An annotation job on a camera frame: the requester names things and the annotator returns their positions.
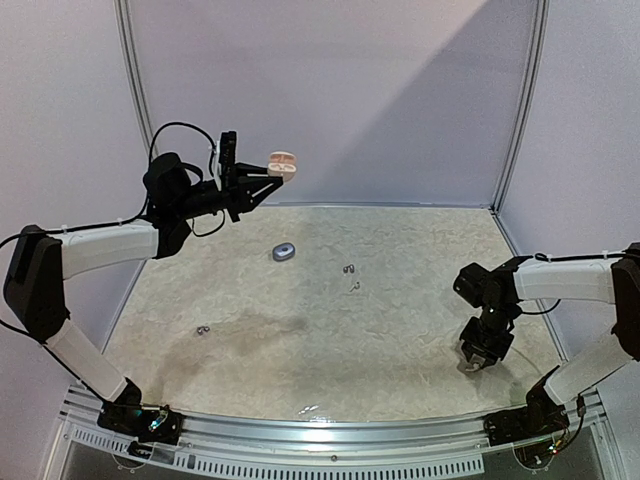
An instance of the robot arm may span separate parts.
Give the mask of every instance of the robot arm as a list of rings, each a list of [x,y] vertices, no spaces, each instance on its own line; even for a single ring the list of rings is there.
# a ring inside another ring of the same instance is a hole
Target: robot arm
[[[226,211],[232,221],[255,209],[283,185],[270,168],[235,163],[236,133],[220,140],[220,180],[175,153],[151,162],[143,182],[146,213],[135,220],[98,228],[62,228],[49,234],[35,225],[22,231],[4,284],[4,298],[29,336],[102,401],[98,425],[140,442],[176,444],[183,416],[169,406],[142,404],[140,389],[111,365],[72,322],[63,281],[89,270],[132,260],[175,255],[191,233],[188,219]],[[192,184],[187,171],[199,181]]]
[[[527,407],[492,414],[485,428],[494,443],[550,433],[568,425],[564,404],[632,360],[640,360],[640,244],[588,257],[514,257],[489,272],[472,263],[454,290],[474,307],[460,340],[474,369],[503,360],[513,341],[518,303],[535,299],[592,300],[615,304],[616,323],[570,362],[549,372],[527,394]]]

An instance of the gray oval object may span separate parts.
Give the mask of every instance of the gray oval object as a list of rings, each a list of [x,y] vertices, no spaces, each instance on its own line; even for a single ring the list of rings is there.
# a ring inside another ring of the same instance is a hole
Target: gray oval object
[[[289,260],[296,254],[296,247],[293,243],[283,243],[273,249],[273,259],[276,262],[284,262]]]

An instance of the beige table surface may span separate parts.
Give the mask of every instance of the beige table surface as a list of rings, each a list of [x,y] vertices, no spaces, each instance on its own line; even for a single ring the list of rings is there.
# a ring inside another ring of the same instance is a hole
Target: beige table surface
[[[145,402],[285,420],[441,417],[520,404],[559,362],[542,317],[522,316],[504,363],[458,368],[475,310],[453,280],[470,262],[511,257],[485,210],[264,207],[241,218],[145,266],[106,350]],[[274,262],[287,241],[296,256]]]

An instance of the white panel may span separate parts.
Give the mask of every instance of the white panel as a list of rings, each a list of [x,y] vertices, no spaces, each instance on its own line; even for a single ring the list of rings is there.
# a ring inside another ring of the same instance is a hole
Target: white panel
[[[2,238],[138,211],[145,151],[127,84],[113,2],[2,2]],[[0,254],[4,276],[13,245]],[[67,306],[102,345],[136,265],[65,284]],[[15,323],[6,307],[0,317]],[[0,331],[0,477],[37,477],[68,373],[26,338]]]
[[[487,205],[508,149],[533,0],[132,2],[155,128],[236,129],[239,159],[298,155],[270,201]],[[206,140],[162,148],[205,163]]]
[[[640,240],[639,22],[632,0],[551,3],[503,213],[522,252],[599,252]],[[576,354],[614,318],[612,306],[563,302],[554,322]],[[600,388],[629,478],[640,470],[638,385],[632,364]]]

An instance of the white wall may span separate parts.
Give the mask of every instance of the white wall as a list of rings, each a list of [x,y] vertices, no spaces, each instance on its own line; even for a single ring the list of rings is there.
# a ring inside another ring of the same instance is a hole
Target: white wall
[[[137,0],[152,123],[238,130],[240,161],[299,157],[270,202],[488,205],[534,0]],[[200,165],[205,140],[160,146]]]
[[[136,213],[146,158],[113,2],[4,1],[0,45],[0,236]],[[66,284],[72,318],[98,345],[135,268]],[[15,323],[4,305],[0,316]],[[69,382],[36,343],[0,329],[0,478],[36,478]]]
[[[640,3],[551,2],[531,115],[502,219],[522,252],[619,249],[640,240]],[[614,308],[563,302],[571,354]],[[640,471],[640,365],[600,388],[629,478]]]

